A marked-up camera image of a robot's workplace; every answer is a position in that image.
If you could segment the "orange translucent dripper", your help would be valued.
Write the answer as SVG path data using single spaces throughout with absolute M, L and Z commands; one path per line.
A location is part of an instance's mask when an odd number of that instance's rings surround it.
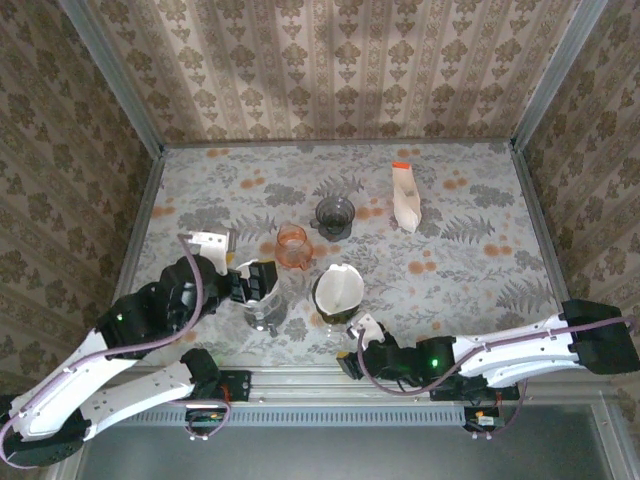
M 313 246 L 306 231 L 301 226 L 283 223 L 276 237 L 275 256 L 285 268 L 307 270 L 313 258 Z

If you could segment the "dark grey translucent dripper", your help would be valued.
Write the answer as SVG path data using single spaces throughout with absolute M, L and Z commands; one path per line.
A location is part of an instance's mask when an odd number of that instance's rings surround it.
M 315 209 L 310 227 L 329 242 L 338 242 L 351 235 L 355 206 L 345 197 L 328 196 Z

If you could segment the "orange white filter pack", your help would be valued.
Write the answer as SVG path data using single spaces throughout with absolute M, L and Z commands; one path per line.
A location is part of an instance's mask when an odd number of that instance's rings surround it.
M 412 166 L 407 162 L 392 163 L 394 216 L 398 226 L 415 233 L 422 220 L 421 199 Z

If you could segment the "small connector board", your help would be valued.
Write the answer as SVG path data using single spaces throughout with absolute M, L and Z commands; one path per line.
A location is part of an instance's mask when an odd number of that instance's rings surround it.
M 497 406 L 466 406 L 464 408 L 462 428 L 470 433 L 473 439 L 484 437 L 491 440 L 505 425 L 505 419 Z
M 227 418 L 228 411 L 222 408 L 188 410 L 185 431 L 191 441 L 207 441 L 226 425 Z

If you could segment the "floral patterned table cover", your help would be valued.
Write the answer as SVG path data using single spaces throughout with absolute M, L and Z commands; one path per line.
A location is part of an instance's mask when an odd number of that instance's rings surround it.
M 415 233 L 394 216 L 392 163 L 412 166 L 422 220 Z M 329 242 L 308 228 L 317 204 L 355 206 L 351 235 Z M 190 348 L 222 366 L 334 366 L 311 288 L 332 264 L 364 280 L 361 308 L 403 346 L 439 335 L 485 334 L 557 312 L 506 143 L 180 149 L 169 153 L 134 283 L 156 280 L 182 255 L 180 233 L 227 226 L 234 260 L 270 259 L 283 223 L 307 229 L 307 270 L 280 268 L 288 309 L 279 335 L 252 329 L 224 304 L 178 342 L 149 354 L 164 366 Z

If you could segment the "aluminium table edge rail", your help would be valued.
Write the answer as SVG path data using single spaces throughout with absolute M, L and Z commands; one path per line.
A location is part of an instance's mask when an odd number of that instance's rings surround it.
M 337 366 L 256 367 L 252 372 L 251 406 L 431 406 L 428 394 L 407 397 L 380 391 L 367 380 L 354 381 Z M 528 381 L 529 405 L 592 404 L 615 396 L 611 381 L 587 371 L 560 371 Z

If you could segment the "aluminium table side rail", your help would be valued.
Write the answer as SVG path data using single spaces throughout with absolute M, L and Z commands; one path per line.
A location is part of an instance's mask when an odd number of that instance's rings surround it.
M 165 164 L 166 152 L 162 151 L 151 165 L 136 219 L 131 229 L 129 244 L 124 256 L 112 303 L 115 303 L 121 297 L 129 294 L 132 290 L 146 232 L 152 217 L 155 200 L 160 189 Z
M 524 339 L 518 338 L 508 344 L 501 342 L 494 354 L 499 358 L 500 366 L 512 357 L 515 365 L 524 368 L 529 375 L 563 369 L 583 370 L 578 346 L 583 332 L 575 329 L 586 326 L 586 320 L 580 316 L 586 304 L 569 298 L 524 156 L 515 151 L 511 155 L 551 287 L 552 305 L 557 312 L 522 329 Z

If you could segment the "aluminium table end rail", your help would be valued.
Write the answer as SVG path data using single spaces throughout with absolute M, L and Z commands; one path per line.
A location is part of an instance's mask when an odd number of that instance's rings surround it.
M 322 139 L 322 140 L 267 140 L 267 141 L 229 141 L 229 142 L 191 142 L 166 143 L 163 151 L 175 149 L 204 149 L 204 148 L 261 148 L 261 147 L 319 147 L 319 146 L 347 146 L 347 145 L 437 145 L 437 144 L 512 144 L 510 138 L 394 138 L 394 139 Z

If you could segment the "aluminium frame post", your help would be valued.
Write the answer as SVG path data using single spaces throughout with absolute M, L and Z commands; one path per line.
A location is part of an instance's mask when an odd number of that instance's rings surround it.
M 153 161 L 163 153 L 164 141 L 148 113 L 141 95 L 130 79 L 125 63 L 116 47 L 107 38 L 107 31 L 99 24 L 88 0 L 58 0 L 94 63 L 101 71 L 119 105 L 127 115 Z
M 515 151 L 523 151 L 531 140 L 606 4 L 607 0 L 578 3 L 515 129 L 512 137 Z

